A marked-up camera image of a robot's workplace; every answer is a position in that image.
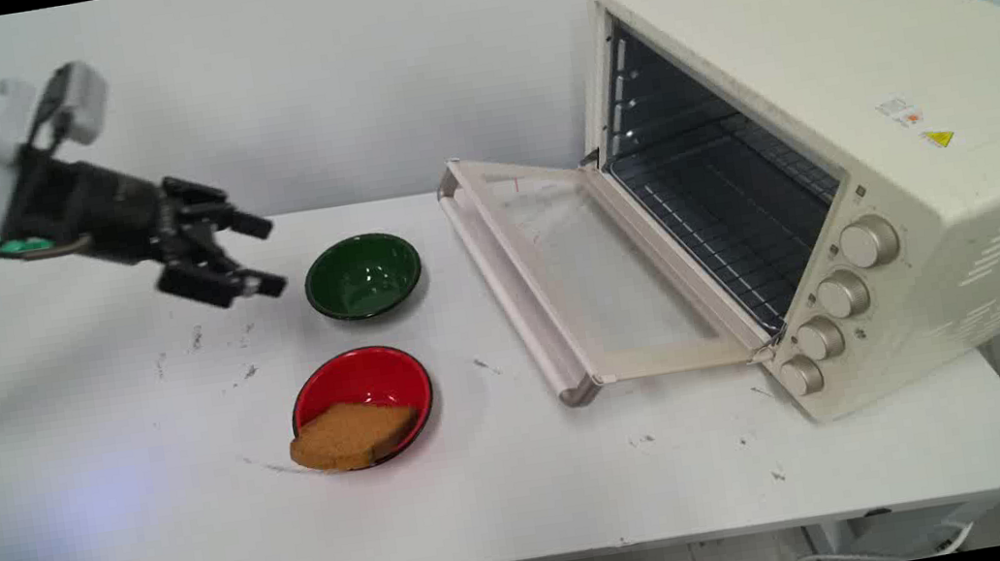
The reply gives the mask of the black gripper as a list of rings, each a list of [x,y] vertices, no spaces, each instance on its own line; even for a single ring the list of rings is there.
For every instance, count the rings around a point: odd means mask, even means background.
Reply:
[[[16,185],[2,235],[44,239],[53,246],[79,245],[79,254],[115,264],[164,263],[158,292],[224,308],[238,298],[279,298],[285,276],[244,267],[216,244],[193,249],[191,237],[214,233],[267,239],[268,218],[240,210],[228,193],[182,178],[159,183],[68,163],[39,148],[17,153]]]

